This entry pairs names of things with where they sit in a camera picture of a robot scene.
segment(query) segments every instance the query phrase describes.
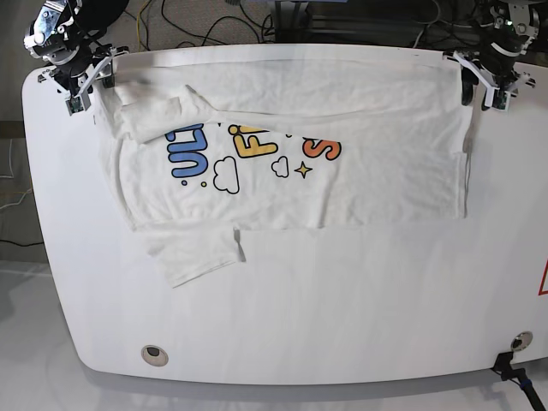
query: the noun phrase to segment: t-shirt sleeve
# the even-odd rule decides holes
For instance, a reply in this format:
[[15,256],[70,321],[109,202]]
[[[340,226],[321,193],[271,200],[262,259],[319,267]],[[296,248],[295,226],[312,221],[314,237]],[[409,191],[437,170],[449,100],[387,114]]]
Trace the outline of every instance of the t-shirt sleeve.
[[244,261],[239,233],[228,225],[153,225],[136,233],[172,288]]

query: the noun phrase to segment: cloud graphic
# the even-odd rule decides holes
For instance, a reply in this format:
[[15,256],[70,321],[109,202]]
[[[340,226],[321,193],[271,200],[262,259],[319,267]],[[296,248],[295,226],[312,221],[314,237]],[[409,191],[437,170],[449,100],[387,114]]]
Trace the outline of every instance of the cloud graphic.
[[277,161],[272,163],[272,171],[276,173],[276,177],[288,178],[289,177],[288,158],[285,156],[281,156]]
[[234,157],[228,156],[222,160],[218,160],[213,165],[213,170],[215,171],[213,185],[217,190],[227,191],[230,194],[238,194],[240,192],[238,169],[236,168]]

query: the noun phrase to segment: white table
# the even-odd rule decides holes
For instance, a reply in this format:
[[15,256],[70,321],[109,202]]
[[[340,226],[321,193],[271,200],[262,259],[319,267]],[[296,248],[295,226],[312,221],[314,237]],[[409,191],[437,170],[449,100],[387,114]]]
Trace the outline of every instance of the white table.
[[[160,51],[118,64],[287,58],[310,47],[320,46]],[[402,63],[441,58],[368,50]],[[548,356],[548,295],[539,295],[548,254],[548,70],[527,69],[535,90],[524,87],[508,114],[474,118],[466,219],[243,233],[245,265],[177,289],[156,272],[110,197],[92,110],[69,117],[31,73],[23,103],[34,190],[81,360],[151,378],[343,384],[487,368],[522,331],[534,340],[518,361]],[[367,259],[384,269],[363,271]],[[166,366],[141,359],[147,344],[165,349]]]

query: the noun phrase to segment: sparkle graphic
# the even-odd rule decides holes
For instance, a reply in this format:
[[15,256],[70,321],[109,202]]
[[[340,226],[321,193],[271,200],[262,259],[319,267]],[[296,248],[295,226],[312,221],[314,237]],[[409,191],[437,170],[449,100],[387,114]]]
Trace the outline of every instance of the sparkle graphic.
[[305,162],[301,161],[301,167],[299,167],[297,170],[294,170],[297,173],[301,173],[302,178],[307,178],[307,172],[312,171],[313,169],[310,169],[306,167]]

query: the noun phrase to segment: red warning label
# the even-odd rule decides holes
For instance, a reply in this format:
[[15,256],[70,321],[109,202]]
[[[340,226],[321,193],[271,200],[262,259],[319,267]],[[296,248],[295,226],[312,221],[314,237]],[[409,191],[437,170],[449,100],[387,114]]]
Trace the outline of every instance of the red warning label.
[[542,283],[540,283],[539,295],[548,294],[548,281],[546,280],[546,274],[548,273],[548,261],[546,261],[545,274],[542,276]]

